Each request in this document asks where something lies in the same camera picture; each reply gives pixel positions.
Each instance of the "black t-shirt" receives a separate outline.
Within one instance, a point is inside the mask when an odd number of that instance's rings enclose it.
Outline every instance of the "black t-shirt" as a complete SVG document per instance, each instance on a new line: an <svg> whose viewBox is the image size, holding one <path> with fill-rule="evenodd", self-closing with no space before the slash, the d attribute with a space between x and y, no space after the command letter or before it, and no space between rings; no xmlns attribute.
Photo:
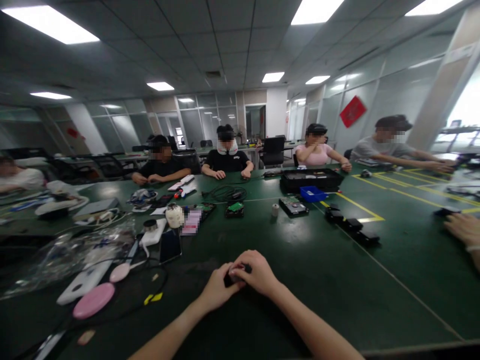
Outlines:
<svg viewBox="0 0 480 360"><path fill-rule="evenodd" d="M248 161L250 159L243 151L238 151L235 155L222 155L217 150L210 150L205 164L210 165L210 169L214 171L231 173L245 169Z"/></svg>
<svg viewBox="0 0 480 360"><path fill-rule="evenodd" d="M144 177L148 178L150 175L157 174L161 177L171 175L185 169L181 163L174 159L170 159L168 162L161 162L160 160L149 160L142 168L138 171Z"/></svg>

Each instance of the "phone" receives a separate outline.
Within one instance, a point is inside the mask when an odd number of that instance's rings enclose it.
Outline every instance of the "phone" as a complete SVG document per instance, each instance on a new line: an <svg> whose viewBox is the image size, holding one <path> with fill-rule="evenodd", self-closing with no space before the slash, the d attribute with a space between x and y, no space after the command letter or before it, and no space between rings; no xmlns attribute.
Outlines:
<svg viewBox="0 0 480 360"><path fill-rule="evenodd" d="M177 230L169 230L161 235L160 264L167 263L182 256L182 244Z"/></svg>

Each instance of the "pink shirt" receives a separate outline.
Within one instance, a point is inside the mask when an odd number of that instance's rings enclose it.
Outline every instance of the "pink shirt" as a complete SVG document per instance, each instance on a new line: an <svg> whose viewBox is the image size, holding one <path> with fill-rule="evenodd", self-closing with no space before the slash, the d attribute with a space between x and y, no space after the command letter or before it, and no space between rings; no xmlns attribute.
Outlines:
<svg viewBox="0 0 480 360"><path fill-rule="evenodd" d="M320 144L317 146L317 148L320 148L321 152L312 152L304 162L299 161L298 164L306 166L325 165L329 161L329 154L333 149L327 144ZM306 149L307 148L305 145L298 145L295 148L295 152L297 152L297 150L304 151Z"/></svg>

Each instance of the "blue container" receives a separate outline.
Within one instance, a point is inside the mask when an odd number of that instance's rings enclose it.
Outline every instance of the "blue container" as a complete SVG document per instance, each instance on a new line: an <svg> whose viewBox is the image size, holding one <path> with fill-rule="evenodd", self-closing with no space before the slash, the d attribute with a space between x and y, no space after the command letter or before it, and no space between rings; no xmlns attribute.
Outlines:
<svg viewBox="0 0 480 360"><path fill-rule="evenodd" d="M300 194L307 203L318 203L328 197L326 192L317 189L316 186L303 186L300 188Z"/></svg>

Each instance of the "white bottle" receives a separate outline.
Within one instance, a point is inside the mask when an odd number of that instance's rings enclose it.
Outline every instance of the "white bottle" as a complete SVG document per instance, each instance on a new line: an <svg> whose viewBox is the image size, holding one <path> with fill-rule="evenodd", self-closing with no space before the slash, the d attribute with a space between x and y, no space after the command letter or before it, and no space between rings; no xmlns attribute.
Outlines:
<svg viewBox="0 0 480 360"><path fill-rule="evenodd" d="M183 209L174 202L166 206L165 217L170 229L178 229L185 222Z"/></svg>

